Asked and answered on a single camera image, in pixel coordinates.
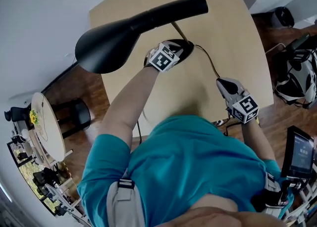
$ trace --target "shirt sleeve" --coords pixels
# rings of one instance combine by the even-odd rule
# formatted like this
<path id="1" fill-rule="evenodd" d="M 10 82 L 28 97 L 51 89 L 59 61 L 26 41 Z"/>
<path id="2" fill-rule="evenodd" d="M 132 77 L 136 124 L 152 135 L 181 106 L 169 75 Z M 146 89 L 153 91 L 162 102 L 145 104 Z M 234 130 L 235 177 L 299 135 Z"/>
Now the shirt sleeve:
<path id="1" fill-rule="evenodd" d="M 282 185 L 282 182 L 283 182 L 283 180 L 285 180 L 285 178 L 281 178 L 281 169 L 279 168 L 277 162 L 274 160 L 264 160 L 264 163 L 266 166 L 266 171 L 269 174 L 273 175 L 274 179 L 276 181 L 278 181 L 278 183 L 280 185 Z M 283 217 L 286 210 L 288 210 L 294 202 L 294 195 L 293 195 L 291 189 L 288 190 L 287 199 L 288 199 L 288 205 L 286 205 L 284 208 L 282 208 L 281 213 L 278 216 L 278 218 L 280 218 L 280 219 Z"/>
<path id="2" fill-rule="evenodd" d="M 110 185 L 122 178 L 130 161 L 128 145 L 116 136 L 99 135 L 88 155 L 77 186 L 93 226 L 107 227 L 106 197 Z"/>

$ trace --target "round table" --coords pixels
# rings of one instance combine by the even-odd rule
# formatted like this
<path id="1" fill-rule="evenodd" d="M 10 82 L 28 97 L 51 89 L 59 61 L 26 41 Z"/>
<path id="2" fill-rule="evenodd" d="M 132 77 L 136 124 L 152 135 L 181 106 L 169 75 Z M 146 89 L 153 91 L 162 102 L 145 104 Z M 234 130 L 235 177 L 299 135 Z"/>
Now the round table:
<path id="1" fill-rule="evenodd" d="M 66 152 L 64 139 L 50 103 L 43 94 L 36 92 L 31 108 L 38 115 L 39 123 L 34 128 L 42 146 L 53 159 L 63 161 Z"/>

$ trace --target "desk lamp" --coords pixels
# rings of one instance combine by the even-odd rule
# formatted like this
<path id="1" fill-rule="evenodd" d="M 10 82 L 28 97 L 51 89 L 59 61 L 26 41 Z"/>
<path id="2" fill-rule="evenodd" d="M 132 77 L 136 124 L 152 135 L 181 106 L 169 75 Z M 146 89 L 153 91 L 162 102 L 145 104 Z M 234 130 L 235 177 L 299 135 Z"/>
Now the desk lamp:
<path id="1" fill-rule="evenodd" d="M 171 48 L 182 48 L 180 59 L 183 60 L 191 54 L 194 45 L 186 39 L 175 21 L 207 12 L 206 0 L 177 0 L 131 18 L 93 28 L 78 40 L 75 48 L 76 59 L 87 71 L 99 74 L 113 72 L 125 64 L 142 33 L 171 23 L 183 40 L 168 42 L 172 43 Z"/>

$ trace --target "black trash can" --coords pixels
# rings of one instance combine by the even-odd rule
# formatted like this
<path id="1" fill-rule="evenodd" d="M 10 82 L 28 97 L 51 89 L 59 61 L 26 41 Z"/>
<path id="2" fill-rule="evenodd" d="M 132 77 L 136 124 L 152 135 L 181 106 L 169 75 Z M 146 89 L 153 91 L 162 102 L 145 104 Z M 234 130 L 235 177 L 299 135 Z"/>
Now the black trash can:
<path id="1" fill-rule="evenodd" d="M 272 26 L 274 28 L 294 27 L 294 18 L 286 7 L 277 7 L 272 15 Z"/>

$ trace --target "flower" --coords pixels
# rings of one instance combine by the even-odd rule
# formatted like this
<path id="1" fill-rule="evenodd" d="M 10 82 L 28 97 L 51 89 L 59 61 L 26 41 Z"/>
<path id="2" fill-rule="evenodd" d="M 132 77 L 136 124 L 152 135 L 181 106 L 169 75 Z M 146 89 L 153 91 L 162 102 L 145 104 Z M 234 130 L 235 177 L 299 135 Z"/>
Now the flower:
<path id="1" fill-rule="evenodd" d="M 34 109 L 30 111 L 30 120 L 33 124 L 38 124 L 38 115 Z"/>

